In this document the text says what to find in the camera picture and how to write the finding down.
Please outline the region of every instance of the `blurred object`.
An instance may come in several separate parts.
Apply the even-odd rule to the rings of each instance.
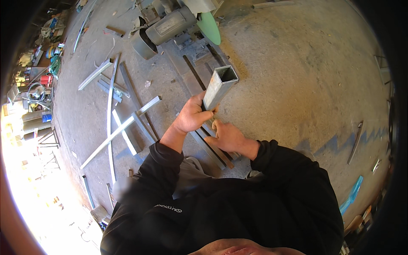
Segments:
[[[340,206],[340,213],[341,215],[343,215],[345,213],[345,211],[347,210],[347,208],[354,203],[354,200],[357,197],[358,191],[360,190],[360,186],[361,183],[363,182],[363,177],[360,175],[360,177],[358,177],[356,183],[353,185],[353,187],[351,188],[350,194],[348,195],[347,200],[341,204]]]

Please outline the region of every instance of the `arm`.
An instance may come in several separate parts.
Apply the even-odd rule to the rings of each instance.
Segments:
[[[320,168],[319,163],[295,150],[278,146],[275,140],[249,140],[230,123],[216,120],[213,129],[217,129],[217,135],[207,137],[207,142],[250,158],[251,168],[268,177],[271,189],[279,194],[289,211],[304,211],[293,214],[294,220],[300,223],[299,228],[305,233],[311,228],[319,231],[319,240],[310,243],[320,242],[325,249],[322,254],[338,253],[344,234],[343,221],[327,171]]]

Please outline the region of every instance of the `metal bar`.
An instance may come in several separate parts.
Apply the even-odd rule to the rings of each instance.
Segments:
[[[149,105],[150,107],[152,107],[153,105],[157,104],[158,102],[160,102],[162,99],[160,98],[160,100],[157,100],[158,97],[155,97],[154,99],[152,99],[149,103],[147,103],[146,105]],[[143,113],[145,113],[147,111],[147,109],[145,109],[144,111],[138,110],[136,111],[137,115],[141,115]],[[130,124],[132,124],[135,121],[135,118],[133,116],[130,116],[129,119],[125,120],[125,122],[123,122],[115,131],[113,131],[113,133],[111,135],[109,135],[107,137],[107,139],[105,139],[102,144],[87,158],[87,160],[81,165],[80,169],[83,169],[106,145],[108,145],[108,143],[110,141],[112,141],[119,133],[121,133],[123,130],[125,130],[125,128],[127,128],[128,126],[130,126]]]
[[[125,122],[122,123],[111,135],[109,135],[103,142],[102,144],[96,148],[96,150],[89,156],[89,158],[81,165],[80,169],[83,169],[103,148],[105,148],[106,145],[110,141],[112,141],[119,133],[121,133],[125,128],[130,126],[135,121],[135,118],[131,116],[129,119],[125,120]]]
[[[89,191],[89,186],[88,186],[88,181],[86,180],[86,176],[83,175],[82,178],[84,178],[85,188],[86,188],[86,191],[88,192],[89,203],[91,204],[92,209],[95,209],[95,205],[92,200],[91,192]]]
[[[199,136],[201,136],[202,139],[206,138],[207,136],[209,136],[209,134],[207,134],[203,128],[199,128],[196,130],[197,134]],[[226,166],[229,169],[233,169],[235,166],[234,164],[231,162],[231,160],[229,160],[227,158],[227,156],[224,154],[224,152],[222,150],[220,150],[218,147],[208,144],[209,147],[215,152],[215,154],[224,162],[224,164],[226,164]]]
[[[238,76],[231,65],[214,69],[210,84],[203,99],[203,108],[212,111],[238,81]]]
[[[111,111],[112,111],[112,95],[113,95],[113,84],[115,83],[116,69],[118,67],[120,53],[116,55],[115,63],[113,64],[111,85],[109,86],[109,95],[108,95],[108,109],[106,111],[106,131],[108,136],[111,134]],[[113,168],[113,155],[112,155],[112,143],[108,143],[108,156],[109,156],[109,168],[111,169],[112,184],[115,184],[115,169]]]
[[[214,161],[214,163],[221,168],[221,170],[225,169],[224,163],[217,157],[217,155],[211,150],[208,144],[197,134],[197,132],[193,131],[190,132],[193,138],[198,142],[198,144],[207,152],[210,158]]]
[[[361,127],[360,127],[360,130],[358,131],[356,142],[354,143],[353,150],[351,151],[350,157],[347,160],[347,164],[349,165],[351,163],[351,160],[353,160],[354,154],[356,153],[356,150],[357,150],[357,146],[360,143],[360,138],[363,133],[363,127],[364,127],[364,121],[361,121]]]
[[[78,90],[83,90],[93,79],[96,78],[101,72],[113,64],[113,59],[109,58],[103,62],[93,73],[91,73],[82,83],[79,85]]]
[[[279,5],[293,5],[293,4],[295,4],[294,1],[265,2],[261,4],[254,4],[252,5],[252,8],[258,9],[258,8],[264,8],[264,7],[272,7],[272,6],[279,6]]]
[[[75,41],[75,45],[74,45],[74,51],[73,53],[75,53],[76,47],[78,46],[78,42],[79,42],[79,38],[81,38],[81,34],[82,34],[82,29],[84,29],[85,23],[89,18],[89,15],[91,14],[93,7],[95,6],[97,0],[94,0],[94,2],[91,5],[91,8],[89,9],[88,14],[85,17],[84,22],[82,23],[81,29],[79,30],[78,36],[77,36],[77,40]]]
[[[216,136],[216,134],[217,134],[216,131],[212,128],[213,124],[211,123],[211,121],[209,121],[209,120],[205,121],[203,123],[202,127],[204,128],[205,131],[207,131],[207,133],[209,135],[211,135],[212,137],[217,137]],[[241,156],[241,154],[239,154],[237,152],[226,152],[226,153],[228,153],[228,155],[230,155],[230,157],[233,160],[237,160]]]
[[[106,82],[107,84],[109,84],[109,82],[111,81],[111,79],[109,79],[108,77],[104,76],[102,73],[99,75],[99,78],[101,80],[103,80],[104,82]],[[117,90],[118,92],[122,93],[123,95],[125,95],[127,98],[130,98],[130,94],[129,92],[122,88],[121,86],[119,86],[118,84],[114,83],[113,84],[113,90]]]
[[[140,109],[142,106],[141,106],[140,101],[137,98],[136,92],[135,92],[135,90],[133,88],[132,82],[130,80],[129,74],[128,74],[126,66],[125,66],[125,62],[122,62],[122,63],[119,64],[119,70],[122,73],[123,80],[125,82],[126,88],[129,91],[130,98],[132,99],[133,104],[136,106],[136,109]],[[149,130],[149,132],[156,139],[156,141],[159,140],[159,138],[156,136],[156,133],[152,129],[152,127],[150,125],[150,122],[147,119],[147,117],[145,115],[143,115],[143,116],[140,116],[140,119],[142,120],[142,122],[144,123],[146,128]]]
[[[120,122],[120,118],[119,118],[119,115],[116,109],[112,111],[112,115],[113,115],[113,118],[116,124],[120,126],[122,123]],[[134,139],[133,134],[131,132],[129,132],[128,134],[125,130],[123,130],[122,136],[133,156],[142,151],[140,149],[140,146],[137,144],[136,140]]]
[[[150,133],[150,131],[147,129],[146,125],[142,122],[140,117],[134,113],[132,115],[135,115],[134,117],[135,117],[136,124],[139,126],[139,128],[142,130],[144,135],[147,137],[150,144],[154,144],[155,142],[157,142],[157,139],[155,138],[155,136],[152,133]]]
[[[162,101],[162,97],[159,96],[159,95],[156,96],[155,98],[153,98],[152,100],[150,100],[150,102],[148,102],[148,103],[145,104],[142,108],[140,108],[140,109],[137,111],[137,115],[143,116],[143,114],[144,114],[145,112],[147,112],[147,110],[149,110],[150,107],[152,107],[153,105],[159,103],[160,101]]]
[[[109,94],[109,89],[107,89],[102,83],[100,82],[104,82],[103,80],[98,81],[98,87],[104,91],[105,93]],[[116,95],[115,93],[113,94],[113,99],[115,99],[116,101],[118,101],[119,103],[122,102],[122,98],[120,98],[118,95]]]

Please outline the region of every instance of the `dusty floor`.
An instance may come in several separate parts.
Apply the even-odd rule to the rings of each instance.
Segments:
[[[247,137],[275,139],[283,146],[310,150],[328,171],[339,204],[362,175],[359,196],[344,215],[347,225],[369,205],[388,169],[389,87],[381,84],[373,57],[379,54],[379,45],[367,24],[344,0],[295,0],[291,6],[252,9],[258,2],[263,1],[225,1],[217,13],[225,15],[225,22],[220,24],[220,48],[230,57],[241,80],[223,99],[215,118],[233,123]],[[89,5],[71,17],[53,123],[62,142],[59,161],[78,187],[78,194],[87,201],[81,177],[85,174],[95,204],[111,212],[106,191],[106,183],[111,182],[107,149],[80,171],[80,165],[106,138],[107,94],[97,87],[96,80],[78,91],[79,84],[95,70],[94,61],[100,65],[107,57],[121,53],[120,61],[125,61],[142,104],[162,96],[163,101],[147,113],[159,137],[189,95],[165,54],[146,61],[132,49],[127,37],[116,38],[110,52],[113,37],[102,30],[109,25],[126,34],[130,31],[139,15],[137,8],[127,11],[130,1],[98,1],[89,29],[72,54]],[[111,73],[112,68],[104,71],[108,77]],[[148,88],[144,87],[146,80],[151,80]],[[120,72],[116,82],[124,84]],[[127,113],[136,110],[125,97],[120,107]],[[365,121],[361,143],[348,165],[361,120]],[[137,127],[132,128],[144,150],[133,157],[121,137],[112,141],[117,178],[127,176],[128,169],[137,171],[148,153],[147,139]],[[232,170],[215,169],[190,135],[183,150],[185,155],[197,157],[216,177],[243,178],[250,170],[248,159],[235,162]],[[383,161],[373,174],[371,169],[378,158]]]

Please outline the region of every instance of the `blue paint marking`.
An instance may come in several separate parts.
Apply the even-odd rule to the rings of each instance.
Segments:
[[[375,133],[375,130],[373,129],[370,135],[368,136],[368,138],[367,138],[367,131],[364,131],[364,133],[360,137],[360,143],[365,145],[370,140],[374,141],[377,138],[380,138],[381,136],[384,136],[386,134],[388,134],[388,129],[386,127],[384,127],[382,131],[381,131],[381,128],[378,128],[377,133]],[[328,140],[327,143],[325,143],[322,147],[320,147],[313,155],[318,156],[326,150],[333,151],[334,153],[337,154],[349,146],[353,147],[355,143],[355,138],[356,138],[355,136],[356,135],[354,133],[351,133],[350,136],[347,138],[346,142],[339,147],[337,135],[334,135],[330,140]],[[310,152],[312,151],[310,148],[310,142],[308,139],[301,141],[293,149],[297,151],[299,150],[307,150]]]

